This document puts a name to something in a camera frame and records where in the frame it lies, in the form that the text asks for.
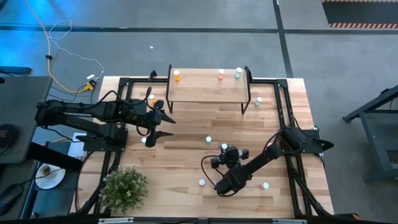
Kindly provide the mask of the white paper sheet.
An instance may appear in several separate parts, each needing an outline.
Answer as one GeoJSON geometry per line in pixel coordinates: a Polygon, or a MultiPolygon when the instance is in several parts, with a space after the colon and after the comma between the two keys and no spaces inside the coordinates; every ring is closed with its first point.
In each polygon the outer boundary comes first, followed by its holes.
{"type": "Polygon", "coordinates": [[[85,151],[83,150],[85,143],[80,142],[79,139],[77,139],[78,136],[86,136],[86,133],[74,133],[72,137],[72,142],[70,143],[70,147],[68,150],[68,155],[70,157],[75,157],[75,158],[82,158],[85,155],[85,151]]]}

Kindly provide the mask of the grey desk top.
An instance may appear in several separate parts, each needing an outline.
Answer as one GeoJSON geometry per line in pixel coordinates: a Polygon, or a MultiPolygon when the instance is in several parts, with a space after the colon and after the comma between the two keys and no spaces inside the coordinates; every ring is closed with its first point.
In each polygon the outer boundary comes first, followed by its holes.
{"type": "Polygon", "coordinates": [[[0,164],[15,164],[25,160],[36,129],[37,104],[46,100],[50,77],[6,77],[0,84],[0,139],[1,127],[11,124],[17,129],[8,147],[0,146],[0,164]]]}

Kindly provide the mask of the black hazard-striped floor mat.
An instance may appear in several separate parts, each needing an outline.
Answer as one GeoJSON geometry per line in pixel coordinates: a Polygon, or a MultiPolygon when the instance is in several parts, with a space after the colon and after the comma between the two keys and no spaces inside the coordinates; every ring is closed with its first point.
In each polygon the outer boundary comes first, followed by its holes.
{"type": "Polygon", "coordinates": [[[322,0],[332,28],[398,29],[398,0],[322,0]]]}

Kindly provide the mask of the white plate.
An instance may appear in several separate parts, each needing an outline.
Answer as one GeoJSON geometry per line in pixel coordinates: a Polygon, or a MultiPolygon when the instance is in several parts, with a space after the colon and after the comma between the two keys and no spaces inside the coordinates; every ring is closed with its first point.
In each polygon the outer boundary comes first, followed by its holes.
{"type": "Polygon", "coordinates": [[[56,187],[64,178],[66,173],[65,169],[50,164],[42,164],[35,175],[35,183],[41,189],[47,190],[56,187]],[[42,166],[50,166],[52,171],[49,175],[42,177],[40,175],[40,168],[42,166]]]}

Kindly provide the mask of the black flat device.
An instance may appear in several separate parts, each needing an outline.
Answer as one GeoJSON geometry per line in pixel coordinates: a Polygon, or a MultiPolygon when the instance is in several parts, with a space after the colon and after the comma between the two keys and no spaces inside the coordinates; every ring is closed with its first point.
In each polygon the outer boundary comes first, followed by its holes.
{"type": "Polygon", "coordinates": [[[32,73],[32,69],[29,67],[0,66],[0,73],[30,75],[32,73]]]}

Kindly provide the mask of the black computer mouse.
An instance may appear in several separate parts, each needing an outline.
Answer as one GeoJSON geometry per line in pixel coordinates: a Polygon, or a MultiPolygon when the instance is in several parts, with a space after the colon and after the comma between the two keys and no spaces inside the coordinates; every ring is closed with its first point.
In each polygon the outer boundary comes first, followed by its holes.
{"type": "Polygon", "coordinates": [[[19,184],[12,184],[0,193],[0,216],[5,215],[22,195],[24,188],[19,184]]]}

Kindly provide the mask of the black desk support bar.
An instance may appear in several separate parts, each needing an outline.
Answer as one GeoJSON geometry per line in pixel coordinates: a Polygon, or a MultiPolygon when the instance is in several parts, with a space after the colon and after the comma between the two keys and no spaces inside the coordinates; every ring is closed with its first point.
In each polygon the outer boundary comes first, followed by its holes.
{"type": "Polygon", "coordinates": [[[80,171],[83,166],[83,162],[79,159],[54,151],[34,142],[30,144],[26,158],[76,172],[80,171]]]}

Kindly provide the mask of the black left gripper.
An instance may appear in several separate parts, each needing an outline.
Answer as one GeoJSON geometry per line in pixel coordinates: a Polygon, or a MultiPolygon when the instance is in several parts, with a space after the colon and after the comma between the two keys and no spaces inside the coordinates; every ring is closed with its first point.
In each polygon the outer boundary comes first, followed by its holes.
{"type": "Polygon", "coordinates": [[[146,147],[154,147],[156,145],[158,138],[173,136],[172,133],[156,130],[156,127],[161,123],[161,121],[166,121],[168,123],[173,123],[173,124],[176,123],[176,121],[174,121],[171,117],[167,115],[167,113],[163,110],[163,107],[164,107],[164,101],[158,100],[155,102],[151,111],[148,112],[147,114],[150,133],[146,139],[145,143],[146,147]]]}

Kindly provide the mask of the silver metal bracket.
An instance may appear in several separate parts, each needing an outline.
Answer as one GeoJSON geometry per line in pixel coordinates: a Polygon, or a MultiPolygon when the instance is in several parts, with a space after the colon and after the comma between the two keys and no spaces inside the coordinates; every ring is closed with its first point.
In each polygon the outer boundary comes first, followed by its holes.
{"type": "Polygon", "coordinates": [[[307,221],[299,219],[278,218],[278,219],[273,219],[272,224],[307,224],[307,221]]]}
{"type": "Polygon", "coordinates": [[[98,224],[132,224],[133,217],[119,217],[119,218],[100,218],[98,224]]]}

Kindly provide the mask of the wooden shelf black frame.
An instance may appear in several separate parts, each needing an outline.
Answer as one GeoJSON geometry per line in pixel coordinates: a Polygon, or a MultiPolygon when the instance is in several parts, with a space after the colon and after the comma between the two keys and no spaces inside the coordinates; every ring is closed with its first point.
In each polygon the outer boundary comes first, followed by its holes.
{"type": "Polygon", "coordinates": [[[174,103],[239,103],[244,114],[251,102],[251,71],[243,68],[240,78],[235,69],[224,69],[224,77],[218,79],[218,70],[223,68],[173,68],[169,65],[166,87],[166,102],[170,112],[174,103]],[[180,71],[176,82],[174,70],[180,71]]]}

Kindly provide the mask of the green artificial plant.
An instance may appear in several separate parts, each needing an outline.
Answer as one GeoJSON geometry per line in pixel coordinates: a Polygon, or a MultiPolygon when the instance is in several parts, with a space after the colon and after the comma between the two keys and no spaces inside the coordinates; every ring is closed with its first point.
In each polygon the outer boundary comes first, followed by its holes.
{"type": "Polygon", "coordinates": [[[149,194],[147,177],[135,167],[119,167],[104,177],[103,183],[99,193],[101,205],[124,215],[129,210],[141,209],[149,194]]]}

